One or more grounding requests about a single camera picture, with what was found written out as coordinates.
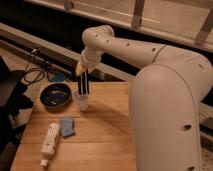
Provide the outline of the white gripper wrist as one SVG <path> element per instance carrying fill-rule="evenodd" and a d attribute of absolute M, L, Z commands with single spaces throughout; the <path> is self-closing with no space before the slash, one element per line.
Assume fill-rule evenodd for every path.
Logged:
<path fill-rule="evenodd" d="M 88 74 L 91 74 L 96 66 L 100 63 L 101 56 L 102 53 L 100 51 L 85 47 L 81 53 L 80 62 L 78 62 L 76 65 L 76 76 L 80 76 L 86 70 Z"/>

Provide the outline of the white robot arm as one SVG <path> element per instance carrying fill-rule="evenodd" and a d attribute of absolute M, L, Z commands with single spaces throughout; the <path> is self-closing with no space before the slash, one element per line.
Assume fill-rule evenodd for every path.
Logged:
<path fill-rule="evenodd" d="M 78 75 L 104 53 L 140 71 L 129 89 L 137 171 L 202 171 L 199 107 L 213 87 L 213 65 L 175 46 L 117 38 L 109 25 L 83 31 Z"/>

